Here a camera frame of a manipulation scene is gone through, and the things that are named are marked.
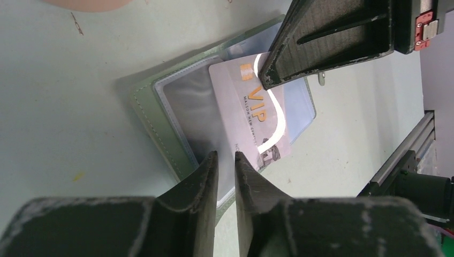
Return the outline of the aluminium frame rail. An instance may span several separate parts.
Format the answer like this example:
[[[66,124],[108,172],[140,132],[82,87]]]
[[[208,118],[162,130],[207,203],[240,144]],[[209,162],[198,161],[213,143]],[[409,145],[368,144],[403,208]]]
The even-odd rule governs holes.
[[[394,195],[396,178],[401,173],[416,173],[417,165],[434,140],[435,112],[426,111],[358,196]]]

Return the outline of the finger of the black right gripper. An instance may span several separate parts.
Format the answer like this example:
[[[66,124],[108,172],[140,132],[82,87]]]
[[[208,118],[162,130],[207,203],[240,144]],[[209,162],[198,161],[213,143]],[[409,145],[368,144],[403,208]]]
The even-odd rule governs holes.
[[[391,1],[292,1],[259,71],[265,89],[394,50]]]

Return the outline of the pink oval tray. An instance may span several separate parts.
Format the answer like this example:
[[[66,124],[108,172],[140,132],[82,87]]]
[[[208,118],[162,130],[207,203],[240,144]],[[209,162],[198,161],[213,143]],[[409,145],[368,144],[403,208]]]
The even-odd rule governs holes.
[[[44,0],[43,2],[78,12],[108,12],[128,5],[132,0]]]

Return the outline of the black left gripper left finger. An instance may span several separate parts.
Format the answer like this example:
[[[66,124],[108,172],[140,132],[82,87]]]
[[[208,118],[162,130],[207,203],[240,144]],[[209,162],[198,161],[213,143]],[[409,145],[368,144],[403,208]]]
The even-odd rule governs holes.
[[[218,154],[159,197],[36,198],[13,216],[1,256],[212,256]]]

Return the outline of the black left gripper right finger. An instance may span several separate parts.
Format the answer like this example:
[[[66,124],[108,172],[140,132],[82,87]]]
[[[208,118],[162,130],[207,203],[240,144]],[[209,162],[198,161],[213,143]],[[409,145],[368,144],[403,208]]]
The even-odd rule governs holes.
[[[241,256],[442,256],[410,201],[390,196],[293,198],[235,154]]]

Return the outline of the silver VIP credit card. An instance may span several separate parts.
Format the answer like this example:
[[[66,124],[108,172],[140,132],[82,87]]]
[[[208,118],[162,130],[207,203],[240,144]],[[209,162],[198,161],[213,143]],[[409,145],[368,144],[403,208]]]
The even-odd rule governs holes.
[[[284,91],[266,90],[258,75],[268,53],[232,59],[209,67],[230,148],[260,170],[291,152]]]

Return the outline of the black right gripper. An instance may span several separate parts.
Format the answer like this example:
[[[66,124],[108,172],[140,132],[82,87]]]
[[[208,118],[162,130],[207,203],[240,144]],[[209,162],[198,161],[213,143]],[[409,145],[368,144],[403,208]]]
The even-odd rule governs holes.
[[[453,0],[392,1],[394,50],[401,54],[421,51],[444,32],[445,16],[453,11]]]

